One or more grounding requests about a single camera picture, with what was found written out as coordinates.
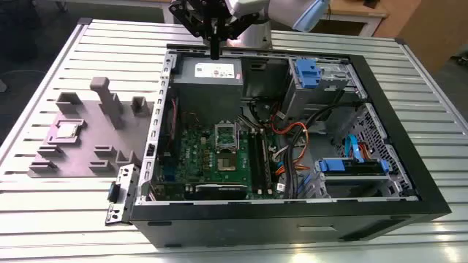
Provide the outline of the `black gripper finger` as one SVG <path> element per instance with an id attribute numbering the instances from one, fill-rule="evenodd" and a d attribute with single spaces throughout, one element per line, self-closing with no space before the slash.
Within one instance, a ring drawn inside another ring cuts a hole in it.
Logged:
<path id="1" fill-rule="evenodd" d="M 257 20 L 257 1 L 219 1 L 215 11 L 215 59 L 227 40 L 235 40 Z"/>
<path id="2" fill-rule="evenodd" d="M 171 1 L 169 12 L 189 33 L 201 37 L 209 46 L 209 57 L 216 59 L 215 13 L 208 1 Z"/>

